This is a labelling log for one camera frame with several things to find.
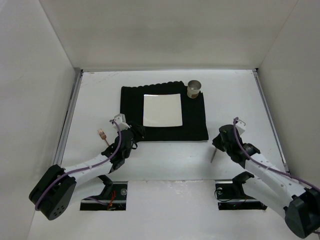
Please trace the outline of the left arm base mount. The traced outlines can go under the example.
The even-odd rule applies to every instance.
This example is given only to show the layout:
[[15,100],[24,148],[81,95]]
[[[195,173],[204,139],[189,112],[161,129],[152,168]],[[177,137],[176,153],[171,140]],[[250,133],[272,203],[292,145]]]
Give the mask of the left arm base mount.
[[128,182],[112,181],[106,175],[95,178],[104,188],[98,195],[85,198],[80,203],[80,211],[125,211],[127,207]]

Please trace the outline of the silver metal cup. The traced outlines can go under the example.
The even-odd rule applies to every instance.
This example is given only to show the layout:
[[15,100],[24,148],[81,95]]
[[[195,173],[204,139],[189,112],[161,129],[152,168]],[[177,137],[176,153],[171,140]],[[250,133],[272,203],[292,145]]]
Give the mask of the silver metal cup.
[[202,84],[198,80],[190,80],[187,83],[187,96],[191,99],[197,98],[201,88]]

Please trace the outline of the black cloth placemat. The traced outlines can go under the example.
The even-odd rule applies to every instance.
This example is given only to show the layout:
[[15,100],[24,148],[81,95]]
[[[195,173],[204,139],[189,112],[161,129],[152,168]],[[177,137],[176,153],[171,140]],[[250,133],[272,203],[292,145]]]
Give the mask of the black cloth placemat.
[[120,95],[120,113],[129,124],[143,125],[144,95],[180,94],[182,126],[145,127],[143,142],[207,141],[206,112],[203,93],[196,98],[187,96],[182,81],[169,81],[144,86],[123,86]]

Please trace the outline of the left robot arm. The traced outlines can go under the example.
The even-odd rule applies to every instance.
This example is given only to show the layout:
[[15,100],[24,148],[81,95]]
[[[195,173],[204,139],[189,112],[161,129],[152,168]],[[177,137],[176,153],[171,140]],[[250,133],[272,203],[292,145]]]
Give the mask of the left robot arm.
[[118,136],[114,143],[96,157],[78,165],[50,166],[30,192],[28,198],[49,221],[58,218],[73,201],[99,200],[111,194],[113,182],[108,178],[137,149],[146,136],[145,127],[130,123],[121,129],[116,123]]

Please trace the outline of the white square plate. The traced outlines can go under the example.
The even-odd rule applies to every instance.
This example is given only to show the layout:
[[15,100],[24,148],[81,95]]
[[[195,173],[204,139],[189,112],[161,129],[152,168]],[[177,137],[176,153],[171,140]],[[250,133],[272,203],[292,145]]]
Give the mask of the white square plate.
[[182,102],[179,93],[143,96],[144,127],[168,128],[182,125]]

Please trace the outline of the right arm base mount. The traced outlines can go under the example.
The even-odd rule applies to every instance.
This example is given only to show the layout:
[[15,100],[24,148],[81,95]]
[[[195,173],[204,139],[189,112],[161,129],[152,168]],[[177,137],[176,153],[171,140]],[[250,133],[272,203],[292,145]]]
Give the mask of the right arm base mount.
[[243,184],[254,175],[245,171],[232,179],[223,179],[215,181],[214,196],[218,201],[218,209],[225,211],[240,210],[263,210],[268,207],[246,195],[243,190]]

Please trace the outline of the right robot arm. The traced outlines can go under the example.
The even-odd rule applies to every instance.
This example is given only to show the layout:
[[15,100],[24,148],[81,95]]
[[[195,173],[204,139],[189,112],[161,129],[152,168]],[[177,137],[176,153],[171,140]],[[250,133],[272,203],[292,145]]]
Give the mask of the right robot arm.
[[245,124],[235,119],[223,125],[213,139],[213,146],[226,153],[244,172],[232,179],[227,200],[247,196],[271,208],[285,221],[293,234],[305,239],[320,228],[320,190],[298,177],[280,171],[241,134]]

